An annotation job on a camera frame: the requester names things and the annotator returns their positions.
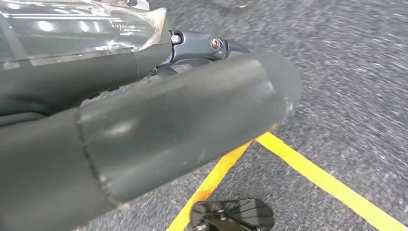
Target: bolt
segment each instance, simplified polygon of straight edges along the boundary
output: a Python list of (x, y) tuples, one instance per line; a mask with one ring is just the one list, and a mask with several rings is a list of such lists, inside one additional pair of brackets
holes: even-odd
[(171, 40), (171, 43), (173, 43), (173, 44), (179, 44), (179, 43), (181, 43), (182, 39), (181, 39), (180, 35), (172, 35), (170, 40)]
[(199, 225), (199, 226), (196, 226), (196, 227), (195, 227), (195, 229), (198, 230), (198, 231), (202, 231), (202, 230), (204, 230), (205, 228), (207, 228), (207, 226), (206, 226), (205, 224), (202, 224), (202, 225)]
[(214, 36), (210, 37), (210, 47), (215, 51), (218, 51), (219, 49), (219, 40)]

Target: clear plastic wrap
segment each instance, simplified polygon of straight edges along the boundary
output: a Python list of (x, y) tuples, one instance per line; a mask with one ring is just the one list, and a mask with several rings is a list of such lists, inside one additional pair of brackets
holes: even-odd
[(0, 1), (0, 66), (16, 68), (133, 52), (159, 43), (166, 9), (91, 0)]

